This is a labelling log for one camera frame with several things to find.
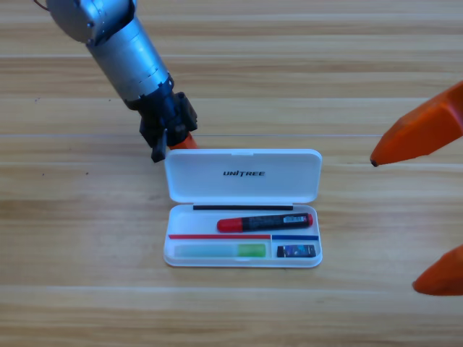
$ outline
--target blue strip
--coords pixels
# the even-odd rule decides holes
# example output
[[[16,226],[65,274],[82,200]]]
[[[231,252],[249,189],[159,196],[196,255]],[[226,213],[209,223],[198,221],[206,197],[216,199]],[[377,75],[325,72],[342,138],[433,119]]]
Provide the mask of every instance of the blue strip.
[[[272,240],[305,240],[318,241],[320,237],[313,235],[272,235]]]

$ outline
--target red strip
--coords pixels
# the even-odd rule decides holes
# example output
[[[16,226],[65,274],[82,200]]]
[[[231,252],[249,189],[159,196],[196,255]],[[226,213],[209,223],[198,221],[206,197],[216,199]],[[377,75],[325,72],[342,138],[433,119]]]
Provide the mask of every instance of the red strip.
[[[247,239],[247,240],[270,240],[270,235],[201,235],[201,234],[173,234],[169,235],[171,240],[230,240],[230,239]]]

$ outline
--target table surface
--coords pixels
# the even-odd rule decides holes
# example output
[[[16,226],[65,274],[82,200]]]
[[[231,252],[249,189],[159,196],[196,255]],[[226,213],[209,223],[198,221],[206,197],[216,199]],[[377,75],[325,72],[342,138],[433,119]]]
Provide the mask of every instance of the table surface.
[[[0,3],[0,346],[461,346],[463,299],[411,283],[463,244],[463,142],[373,168],[461,79],[461,0],[140,0],[201,147],[324,157],[312,270],[163,261],[169,199],[85,47]]]

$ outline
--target unitree logo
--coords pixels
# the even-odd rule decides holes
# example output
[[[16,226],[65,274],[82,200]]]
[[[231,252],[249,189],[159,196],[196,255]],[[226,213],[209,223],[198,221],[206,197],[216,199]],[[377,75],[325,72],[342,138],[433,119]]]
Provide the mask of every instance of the unitree logo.
[[[224,171],[224,176],[265,176],[265,171]]]

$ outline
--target case lid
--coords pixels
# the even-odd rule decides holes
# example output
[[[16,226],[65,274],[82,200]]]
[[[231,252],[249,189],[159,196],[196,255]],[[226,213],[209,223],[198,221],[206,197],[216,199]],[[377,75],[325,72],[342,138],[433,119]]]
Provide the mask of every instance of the case lid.
[[[216,205],[290,205],[318,195],[316,150],[172,150],[165,160],[171,198]]]

